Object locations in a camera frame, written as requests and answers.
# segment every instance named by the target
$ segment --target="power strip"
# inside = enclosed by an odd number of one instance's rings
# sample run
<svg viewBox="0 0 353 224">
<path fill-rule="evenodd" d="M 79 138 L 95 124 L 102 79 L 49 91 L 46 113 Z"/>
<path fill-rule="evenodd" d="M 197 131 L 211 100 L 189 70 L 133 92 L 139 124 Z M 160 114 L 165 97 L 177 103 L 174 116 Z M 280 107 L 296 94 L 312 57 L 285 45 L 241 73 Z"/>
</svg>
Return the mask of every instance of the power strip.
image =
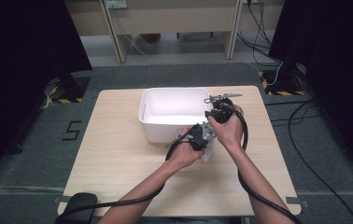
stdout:
<svg viewBox="0 0 353 224">
<path fill-rule="evenodd" d="M 126 0 L 106 0 L 108 9 L 127 8 Z"/>
<path fill-rule="evenodd" d="M 260 4 L 263 3 L 264 0 L 251 0 L 250 4 Z M 248 5 L 248 0 L 243 0 L 244 5 Z"/>
</svg>

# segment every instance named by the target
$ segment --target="wooden table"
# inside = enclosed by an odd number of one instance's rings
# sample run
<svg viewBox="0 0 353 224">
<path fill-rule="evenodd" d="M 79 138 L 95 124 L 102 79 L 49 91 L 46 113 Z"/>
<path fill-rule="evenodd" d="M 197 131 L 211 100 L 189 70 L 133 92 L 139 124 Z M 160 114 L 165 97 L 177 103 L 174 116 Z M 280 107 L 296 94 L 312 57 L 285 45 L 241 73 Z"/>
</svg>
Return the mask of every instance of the wooden table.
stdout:
<svg viewBox="0 0 353 224">
<path fill-rule="evenodd" d="M 249 129 L 247 153 L 281 198 L 296 198 L 289 172 L 275 138 L 259 90 L 253 86 L 204 87 L 211 95 L 242 93 L 233 102 L 243 107 Z M 138 110 L 144 89 L 101 91 L 82 140 L 64 196 L 91 192 L 99 203 L 127 193 L 164 161 L 164 144 L 146 140 Z M 60 203 L 61 214 L 66 203 Z M 299 204 L 288 204 L 299 214 Z M 107 208 L 97 209 L 102 216 Z M 197 161 L 174 175 L 153 200 L 147 217 L 252 216 L 232 159 L 214 140 L 210 161 Z"/>
</svg>

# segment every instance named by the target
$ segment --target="white container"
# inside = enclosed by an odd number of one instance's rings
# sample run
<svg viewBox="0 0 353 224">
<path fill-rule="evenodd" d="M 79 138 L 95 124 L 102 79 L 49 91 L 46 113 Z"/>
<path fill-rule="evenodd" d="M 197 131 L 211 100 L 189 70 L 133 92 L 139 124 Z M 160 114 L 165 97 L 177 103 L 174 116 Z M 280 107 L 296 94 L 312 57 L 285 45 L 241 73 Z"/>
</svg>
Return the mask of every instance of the white container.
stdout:
<svg viewBox="0 0 353 224">
<path fill-rule="evenodd" d="M 152 143 L 170 143 L 182 127 L 207 121 L 205 111 L 211 109 L 204 99 L 209 93 L 203 88 L 147 89 L 139 107 L 139 120 Z"/>
</svg>

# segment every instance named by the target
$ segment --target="floor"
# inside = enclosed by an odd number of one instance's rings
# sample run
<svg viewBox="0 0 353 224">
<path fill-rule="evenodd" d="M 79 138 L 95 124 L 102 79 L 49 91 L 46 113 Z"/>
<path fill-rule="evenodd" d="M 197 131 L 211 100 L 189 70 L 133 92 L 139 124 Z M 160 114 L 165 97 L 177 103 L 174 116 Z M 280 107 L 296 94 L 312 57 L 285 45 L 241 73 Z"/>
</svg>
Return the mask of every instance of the floor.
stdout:
<svg viewBox="0 0 353 224">
<path fill-rule="evenodd" d="M 256 44 L 266 46 L 267 42 L 257 31 L 241 32 L 241 35 Z M 266 31 L 271 40 L 274 31 Z M 240 38 L 236 39 L 233 58 L 226 59 L 221 34 L 183 33 L 161 34 L 161 38 L 153 43 L 134 35 L 125 63 L 118 63 L 111 39 L 107 35 L 81 37 L 84 48 L 92 66 L 123 66 L 161 63 L 274 63 L 275 61 L 259 54 L 245 45 Z"/>
</svg>

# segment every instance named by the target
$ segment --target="person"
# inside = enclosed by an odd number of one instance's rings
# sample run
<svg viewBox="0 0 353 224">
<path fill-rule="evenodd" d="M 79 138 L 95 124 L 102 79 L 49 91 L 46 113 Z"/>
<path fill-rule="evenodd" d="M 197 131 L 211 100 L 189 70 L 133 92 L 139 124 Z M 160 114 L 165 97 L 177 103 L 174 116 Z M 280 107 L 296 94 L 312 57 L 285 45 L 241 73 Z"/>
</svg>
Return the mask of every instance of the person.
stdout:
<svg viewBox="0 0 353 224">
<path fill-rule="evenodd" d="M 243 110 L 239 105 L 235 105 L 234 108 L 243 114 Z M 222 124 L 217 123 L 212 117 L 209 117 L 208 121 L 213 127 L 218 140 L 232 157 L 238 171 L 249 187 L 267 200 L 288 210 L 288 207 L 281 200 L 278 193 L 261 174 L 260 170 L 255 166 L 245 152 L 245 149 L 241 146 L 244 133 L 239 118 L 233 114 L 227 122 Z M 187 130 L 187 128 L 181 129 L 180 133 L 185 133 Z M 129 200 L 141 198 L 155 192 L 179 170 L 189 167 L 195 161 L 199 160 L 203 154 L 203 150 L 194 151 L 189 143 L 183 141 L 176 147 L 168 161 L 163 162 L 156 171 L 120 199 Z M 288 217 L 285 217 L 274 208 L 269 207 L 250 195 L 249 200 L 255 216 L 260 223 L 293 223 Z M 150 203 L 151 200 L 148 200 L 142 203 L 111 207 L 107 210 L 99 223 L 137 223 Z"/>
</svg>

